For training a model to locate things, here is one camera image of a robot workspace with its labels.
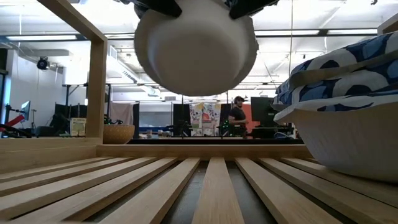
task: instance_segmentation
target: dark shirt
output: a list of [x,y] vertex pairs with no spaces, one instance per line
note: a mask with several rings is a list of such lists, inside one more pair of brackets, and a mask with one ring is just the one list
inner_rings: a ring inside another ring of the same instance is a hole
[[232,110],[229,112],[229,115],[235,118],[235,121],[242,121],[246,119],[246,115],[244,114],[242,109],[239,109],[238,107],[232,108]]

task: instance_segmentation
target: man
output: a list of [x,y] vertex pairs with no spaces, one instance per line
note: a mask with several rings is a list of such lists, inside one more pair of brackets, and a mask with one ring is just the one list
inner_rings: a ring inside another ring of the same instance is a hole
[[248,121],[246,121],[246,115],[242,110],[243,102],[244,98],[240,96],[235,97],[234,106],[232,110],[229,112],[229,117],[228,117],[229,124],[246,127],[246,124],[249,123]]

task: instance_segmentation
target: wooden bed frame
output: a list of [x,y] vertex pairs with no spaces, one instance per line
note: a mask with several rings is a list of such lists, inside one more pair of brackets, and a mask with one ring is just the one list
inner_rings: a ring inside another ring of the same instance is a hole
[[1,140],[0,220],[398,223],[396,185],[330,171],[304,145],[102,145],[107,39],[67,0],[38,1],[91,41],[87,138]]

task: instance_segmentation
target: computer monitor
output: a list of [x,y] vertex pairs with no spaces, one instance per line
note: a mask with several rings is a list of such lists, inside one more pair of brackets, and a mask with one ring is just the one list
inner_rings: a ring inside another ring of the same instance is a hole
[[30,100],[28,102],[25,102],[21,106],[21,115],[24,116],[24,119],[21,122],[29,120],[29,111],[30,111]]
[[251,119],[264,126],[276,126],[274,116],[278,112],[271,107],[273,99],[267,97],[251,98]]

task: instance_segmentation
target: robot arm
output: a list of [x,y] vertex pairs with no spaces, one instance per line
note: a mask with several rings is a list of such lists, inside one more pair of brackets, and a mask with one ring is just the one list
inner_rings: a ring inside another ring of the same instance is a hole
[[[182,10],[175,0],[118,0],[123,4],[134,3],[134,10],[139,18],[148,9],[155,10],[162,14],[178,17]],[[238,19],[242,16],[251,16],[261,11],[266,6],[273,6],[279,0],[226,0],[225,4],[230,8],[229,16]]]

